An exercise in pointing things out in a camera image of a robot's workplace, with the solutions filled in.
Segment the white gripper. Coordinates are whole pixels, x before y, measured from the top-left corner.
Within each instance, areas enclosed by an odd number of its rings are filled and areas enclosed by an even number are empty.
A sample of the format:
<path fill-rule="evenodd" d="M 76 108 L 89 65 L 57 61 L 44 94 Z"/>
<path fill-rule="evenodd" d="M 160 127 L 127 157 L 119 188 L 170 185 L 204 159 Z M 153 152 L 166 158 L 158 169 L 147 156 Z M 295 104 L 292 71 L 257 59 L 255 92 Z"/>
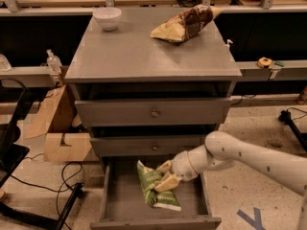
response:
<path fill-rule="evenodd" d="M 165 174 L 159 184 L 154 187 L 159 193 L 174 189 L 178 186 L 180 180 L 190 181 L 199 175 L 193 169 L 187 151 L 177 154 L 173 162 L 171 160 L 165 161 L 158 166 L 156 170 Z"/>

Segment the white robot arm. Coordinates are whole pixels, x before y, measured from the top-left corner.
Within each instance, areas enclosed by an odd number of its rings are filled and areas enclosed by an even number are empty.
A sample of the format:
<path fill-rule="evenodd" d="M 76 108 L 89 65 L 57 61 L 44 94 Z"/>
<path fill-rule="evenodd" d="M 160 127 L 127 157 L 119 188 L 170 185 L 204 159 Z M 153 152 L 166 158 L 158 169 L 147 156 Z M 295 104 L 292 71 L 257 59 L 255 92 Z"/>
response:
<path fill-rule="evenodd" d="M 182 151 L 159 166 L 163 177 L 154 189 L 159 193 L 172 190 L 181 181 L 221 169 L 231 161 L 242 162 L 303 196 L 297 230 L 307 230 L 307 159 L 246 143 L 222 131 L 209 133 L 202 145 Z"/>

